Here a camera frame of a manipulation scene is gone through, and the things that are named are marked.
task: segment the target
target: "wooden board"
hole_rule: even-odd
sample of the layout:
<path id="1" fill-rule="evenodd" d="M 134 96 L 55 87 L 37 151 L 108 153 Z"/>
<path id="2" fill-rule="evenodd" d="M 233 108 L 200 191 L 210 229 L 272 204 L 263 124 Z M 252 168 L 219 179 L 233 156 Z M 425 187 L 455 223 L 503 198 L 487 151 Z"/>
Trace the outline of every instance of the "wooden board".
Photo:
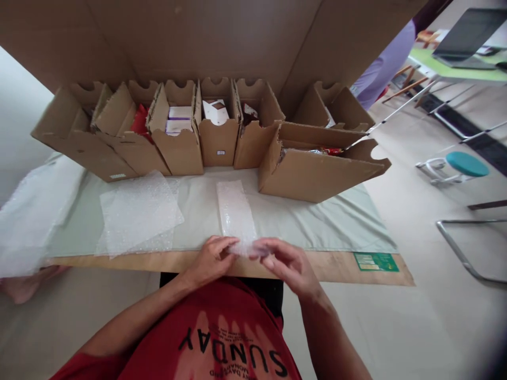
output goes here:
<path id="1" fill-rule="evenodd" d="M 52 258 L 52 264 L 70 267 L 102 267 L 180 273 L 190 266 L 198 251 L 169 251 L 117 256 L 69 256 Z M 400 254 L 393 254 L 399 272 L 361 272 L 352 252 L 307 251 L 308 259 L 319 281 L 361 284 L 415 286 L 414 279 Z M 229 276 L 276 278 L 259 261 L 239 258 Z"/>

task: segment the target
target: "cardboard divider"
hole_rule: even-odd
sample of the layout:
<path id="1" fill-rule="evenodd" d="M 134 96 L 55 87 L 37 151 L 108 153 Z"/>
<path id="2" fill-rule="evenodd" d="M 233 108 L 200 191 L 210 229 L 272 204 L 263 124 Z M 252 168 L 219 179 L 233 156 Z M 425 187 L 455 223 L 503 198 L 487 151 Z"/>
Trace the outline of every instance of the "cardboard divider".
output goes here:
<path id="1" fill-rule="evenodd" d="M 132 96 L 132 100 L 138 105 L 142 104 L 149 107 L 152 104 L 155 92 L 157 91 L 158 83 L 149 81 L 149 87 L 144 88 L 134 80 L 128 81 L 128 92 Z"/>
<path id="2" fill-rule="evenodd" d="M 202 120 L 198 123 L 204 166 L 232 166 L 234 162 L 240 113 L 233 83 L 229 78 L 222 78 L 219 81 L 205 78 L 200 81 L 196 105 L 201 108 L 203 100 L 218 99 L 223 99 L 226 103 L 229 119 L 217 126 L 202 116 Z"/>
<path id="3" fill-rule="evenodd" d="M 197 129 L 200 121 L 201 106 L 196 102 L 197 86 L 187 81 L 180 88 L 169 80 L 165 85 L 158 85 L 153 102 L 150 106 L 146 127 L 152 134 L 155 145 L 159 148 L 173 175 L 204 174 L 201 146 Z M 165 132 L 167 115 L 170 106 L 191 106 L 193 118 L 192 130 L 182 130 L 177 136 L 169 136 Z"/>
<path id="4" fill-rule="evenodd" d="M 234 155 L 234 169 L 259 167 L 279 124 L 285 115 L 269 83 L 263 79 L 248 85 L 245 79 L 234 83 L 239 107 L 239 134 Z M 259 120 L 244 124 L 242 104 L 258 112 Z"/>
<path id="5" fill-rule="evenodd" d="M 326 127 L 330 122 L 326 107 L 334 120 L 331 129 L 364 132 L 375 125 L 347 87 L 335 83 L 324 88 L 321 81 L 308 87 L 292 122 Z"/>
<path id="6" fill-rule="evenodd" d="M 130 130 L 136 109 L 125 83 L 113 94 L 104 85 L 93 112 L 91 127 L 138 175 L 144 176 L 153 170 L 158 170 L 164 176 L 171 175 L 157 147 L 144 136 Z"/>
<path id="7" fill-rule="evenodd" d="M 92 133 L 83 104 L 68 88 L 58 89 L 31 136 L 63 153 L 105 182 L 138 176 L 125 160 Z"/>
<path id="8" fill-rule="evenodd" d="M 259 167 L 259 191 L 319 203 L 385 173 L 390 162 L 371 158 L 371 142 L 351 147 L 349 157 L 296 149 L 319 145 L 345 149 L 364 136 L 361 132 L 283 122 Z"/>

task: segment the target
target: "bubble wrap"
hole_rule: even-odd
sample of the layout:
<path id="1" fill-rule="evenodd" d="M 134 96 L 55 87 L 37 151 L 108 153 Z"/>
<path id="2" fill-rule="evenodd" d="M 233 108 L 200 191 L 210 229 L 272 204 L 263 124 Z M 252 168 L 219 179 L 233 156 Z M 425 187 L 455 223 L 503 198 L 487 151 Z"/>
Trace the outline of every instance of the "bubble wrap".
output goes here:
<path id="1" fill-rule="evenodd" d="M 0 278 L 37 272 L 76 199 L 85 169 L 66 156 L 32 170 L 0 210 Z"/>
<path id="2" fill-rule="evenodd" d="M 174 227 L 184 222 L 178 207 L 180 182 L 157 171 L 128 179 L 100 196 L 104 231 L 97 254 L 149 252 L 172 248 Z"/>
<path id="3" fill-rule="evenodd" d="M 230 251 L 240 256 L 257 255 L 252 243 L 257 239 L 254 217 L 241 180 L 217 183 L 220 222 L 224 236 L 235 236 L 240 242 Z"/>

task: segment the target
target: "sticker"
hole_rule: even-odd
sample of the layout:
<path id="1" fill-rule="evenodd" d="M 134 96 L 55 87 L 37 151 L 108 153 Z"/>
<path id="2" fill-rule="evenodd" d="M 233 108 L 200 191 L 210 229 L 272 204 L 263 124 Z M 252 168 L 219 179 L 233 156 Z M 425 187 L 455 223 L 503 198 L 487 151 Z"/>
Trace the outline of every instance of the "sticker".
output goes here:
<path id="1" fill-rule="evenodd" d="M 399 272 L 390 253 L 356 253 L 355 260 L 361 271 Z"/>

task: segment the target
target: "person's right hand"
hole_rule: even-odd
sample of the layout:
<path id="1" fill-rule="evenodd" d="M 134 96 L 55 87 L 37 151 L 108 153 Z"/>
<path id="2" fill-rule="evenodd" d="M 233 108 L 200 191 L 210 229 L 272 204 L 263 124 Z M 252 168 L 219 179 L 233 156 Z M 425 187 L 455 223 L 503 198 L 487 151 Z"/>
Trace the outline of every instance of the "person's right hand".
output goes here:
<path id="1" fill-rule="evenodd" d="M 323 291 L 305 251 L 301 248 L 273 237 L 259 239 L 253 246 L 273 252 L 274 257 L 270 255 L 261 258 L 260 262 L 284 281 L 300 299 L 314 299 Z"/>

